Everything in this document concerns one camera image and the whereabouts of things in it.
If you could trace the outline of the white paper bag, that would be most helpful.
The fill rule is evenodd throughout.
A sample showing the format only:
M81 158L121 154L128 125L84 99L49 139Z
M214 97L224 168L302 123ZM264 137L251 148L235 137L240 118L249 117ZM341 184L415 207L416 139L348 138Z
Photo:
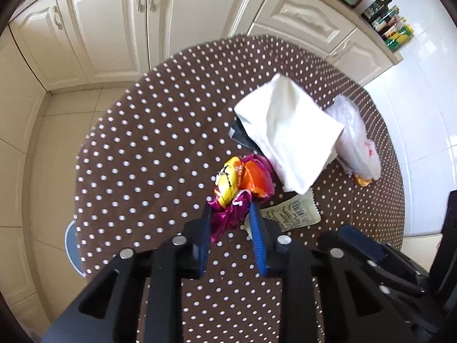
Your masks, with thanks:
M298 84L279 73L246 95L234 111L283 190L297 194L306 193L317 180L344 130Z

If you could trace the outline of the brown polka dot tablecloth table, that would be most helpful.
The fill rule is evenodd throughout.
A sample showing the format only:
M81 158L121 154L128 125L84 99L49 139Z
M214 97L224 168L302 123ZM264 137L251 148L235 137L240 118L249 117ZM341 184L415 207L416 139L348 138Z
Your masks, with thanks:
M281 74L327 108L337 95L358 107L382 171L366 187L329 164L314 182L316 225L290 232L315 248L322 232L350 224L399 248L404 185L387 127L370 95L317 55L273 36L236 36L174 54L109 106L77 155L77 248L87 280L122 250L159 247L201 215L222 210L200 280L182 283L185 342L275 342L279 280L261 278L243 220L232 215L235 169L250 149L229 137L235 106Z

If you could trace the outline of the lower cream cabinets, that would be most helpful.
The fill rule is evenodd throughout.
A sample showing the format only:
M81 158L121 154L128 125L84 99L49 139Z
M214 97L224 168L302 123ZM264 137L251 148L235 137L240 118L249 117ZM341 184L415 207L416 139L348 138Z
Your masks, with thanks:
M1 28L1 292L47 325L82 288L67 260L70 155L120 87L178 50L269 33L361 85L401 62L339 0L20 0Z

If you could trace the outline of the orange snack wrapper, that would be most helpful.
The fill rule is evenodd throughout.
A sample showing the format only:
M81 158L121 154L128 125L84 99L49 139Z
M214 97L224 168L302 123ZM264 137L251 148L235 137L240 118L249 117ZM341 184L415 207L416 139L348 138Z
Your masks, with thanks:
M372 183L372 179L365 179L360 177L359 175L354 175L355 182L362 188L369 186Z

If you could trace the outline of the pale green barcode wrapper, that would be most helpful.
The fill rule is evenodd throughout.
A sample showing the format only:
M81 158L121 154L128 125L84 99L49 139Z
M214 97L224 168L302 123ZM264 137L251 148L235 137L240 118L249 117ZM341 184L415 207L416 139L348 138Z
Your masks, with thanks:
M297 194L280 204L262 208L260 213L263 218L276 221L283 232L315 225L321 221L312 188L305 194Z

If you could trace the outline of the translucent plastic bag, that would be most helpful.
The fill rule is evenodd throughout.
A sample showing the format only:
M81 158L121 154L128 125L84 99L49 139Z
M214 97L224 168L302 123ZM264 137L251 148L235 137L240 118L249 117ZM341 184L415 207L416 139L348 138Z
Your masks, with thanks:
M343 124L342 134L335 143L337 161L348 175L379 180L381 161L376 144L368 138L366 126L356 104L345 95L337 95L325 112Z

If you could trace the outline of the dark oil bottle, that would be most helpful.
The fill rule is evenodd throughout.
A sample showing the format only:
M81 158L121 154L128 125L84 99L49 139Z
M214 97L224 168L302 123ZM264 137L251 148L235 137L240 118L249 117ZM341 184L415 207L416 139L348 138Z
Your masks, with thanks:
M372 23L380 15L383 15L389 10L389 4L391 2L392 0L375 0L363 11L361 17L368 23Z

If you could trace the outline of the magenta yellow snack wrapper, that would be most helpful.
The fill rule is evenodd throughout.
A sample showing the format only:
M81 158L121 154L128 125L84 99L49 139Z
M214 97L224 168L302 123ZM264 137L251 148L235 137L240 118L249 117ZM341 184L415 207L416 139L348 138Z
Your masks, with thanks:
M217 243L228 230L240 226L251 203L270 200L275 192L274 170L258 154L233 156L216 175L211 206L211 242Z

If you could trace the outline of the light blue trash bin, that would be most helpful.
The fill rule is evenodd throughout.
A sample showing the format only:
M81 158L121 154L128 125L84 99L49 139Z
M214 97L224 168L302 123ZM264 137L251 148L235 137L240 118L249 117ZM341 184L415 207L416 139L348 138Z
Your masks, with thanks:
M83 278L85 278L85 272L83 270L82 261L78 254L78 247L77 247L77 231L76 231L76 221L73 220L69 223L66 228L65 235L64 235L64 245L66 255L71 266L74 270Z

